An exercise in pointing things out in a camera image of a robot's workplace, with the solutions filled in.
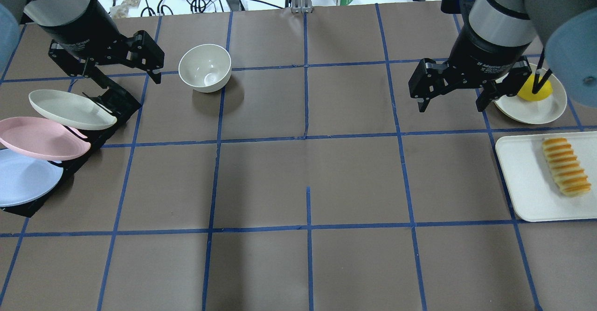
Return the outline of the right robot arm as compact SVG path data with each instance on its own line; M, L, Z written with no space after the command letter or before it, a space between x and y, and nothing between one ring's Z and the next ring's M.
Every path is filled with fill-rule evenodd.
M448 60L424 58L410 78L420 112L454 90L480 89L478 111L515 96L531 76L524 52L536 38L569 97L596 106L597 0L442 0L441 11L463 26Z

